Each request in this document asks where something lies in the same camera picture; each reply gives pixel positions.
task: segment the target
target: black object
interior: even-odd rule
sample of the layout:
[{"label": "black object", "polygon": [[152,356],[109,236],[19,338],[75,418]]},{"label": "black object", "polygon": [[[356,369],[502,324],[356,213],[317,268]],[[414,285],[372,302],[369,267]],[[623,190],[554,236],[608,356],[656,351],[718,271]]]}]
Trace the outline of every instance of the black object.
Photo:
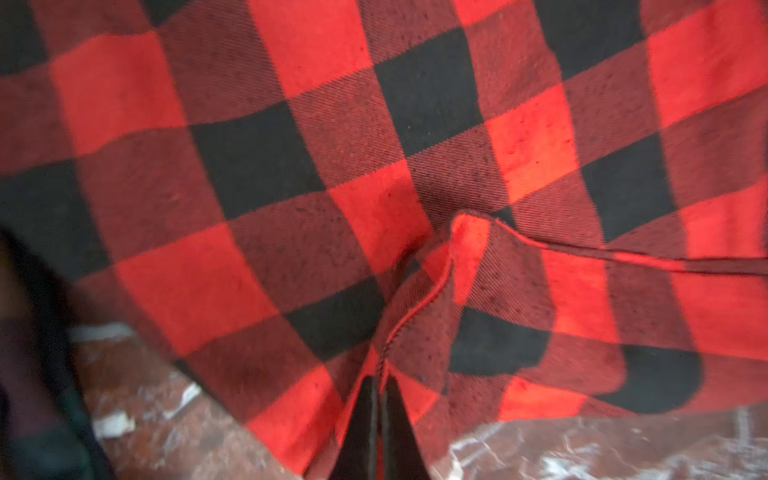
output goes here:
[{"label": "black object", "polygon": [[363,379],[339,458],[328,480],[375,480],[381,420],[385,480],[429,480],[397,380],[389,376],[379,409],[372,376]]}]

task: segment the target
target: flannel shirt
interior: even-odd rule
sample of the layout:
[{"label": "flannel shirt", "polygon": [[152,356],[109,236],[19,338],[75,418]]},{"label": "flannel shirt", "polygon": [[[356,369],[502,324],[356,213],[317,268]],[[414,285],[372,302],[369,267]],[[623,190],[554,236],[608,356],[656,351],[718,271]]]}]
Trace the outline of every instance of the flannel shirt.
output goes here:
[{"label": "flannel shirt", "polygon": [[289,469],[768,399],[763,0],[4,0],[0,223]]}]

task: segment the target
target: marble surface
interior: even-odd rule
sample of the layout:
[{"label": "marble surface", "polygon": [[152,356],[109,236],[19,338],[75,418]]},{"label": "marble surface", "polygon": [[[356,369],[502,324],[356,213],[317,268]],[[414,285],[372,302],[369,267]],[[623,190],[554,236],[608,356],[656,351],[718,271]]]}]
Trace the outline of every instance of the marble surface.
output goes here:
[{"label": "marble surface", "polygon": [[[72,338],[86,403],[120,480],[295,478],[130,329],[77,326]],[[441,480],[759,480],[768,478],[768,404],[487,425],[457,440],[430,472]]]}]

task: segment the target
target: plaid fabric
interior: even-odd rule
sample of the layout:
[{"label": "plaid fabric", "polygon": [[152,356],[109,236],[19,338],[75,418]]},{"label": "plaid fabric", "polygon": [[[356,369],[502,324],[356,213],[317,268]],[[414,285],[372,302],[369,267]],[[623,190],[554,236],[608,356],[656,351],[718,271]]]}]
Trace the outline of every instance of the plaid fabric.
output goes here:
[{"label": "plaid fabric", "polygon": [[0,222],[287,468],[768,398],[761,0],[0,5]]}]

